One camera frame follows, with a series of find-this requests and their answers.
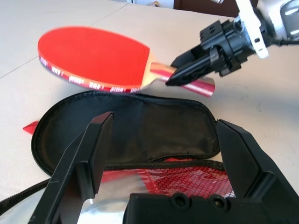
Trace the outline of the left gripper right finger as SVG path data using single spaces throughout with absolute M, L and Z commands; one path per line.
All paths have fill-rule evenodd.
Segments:
M 216 128 L 235 194 L 228 200 L 233 223 L 297 224 L 299 196 L 251 133 L 221 119 Z

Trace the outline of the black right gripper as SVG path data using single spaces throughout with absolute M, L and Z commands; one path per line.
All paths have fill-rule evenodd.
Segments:
M 223 77 L 239 70 L 248 60 L 245 37 L 241 27 L 233 21 L 216 21 L 199 34 L 200 45 L 177 56 L 171 63 L 176 70 L 166 81 L 167 86 L 186 85 L 214 71 Z

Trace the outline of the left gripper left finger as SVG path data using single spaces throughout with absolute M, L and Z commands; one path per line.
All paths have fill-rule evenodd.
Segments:
M 77 223 L 84 202 L 99 191 L 112 126 L 112 112 L 96 116 L 67 147 L 29 223 Z

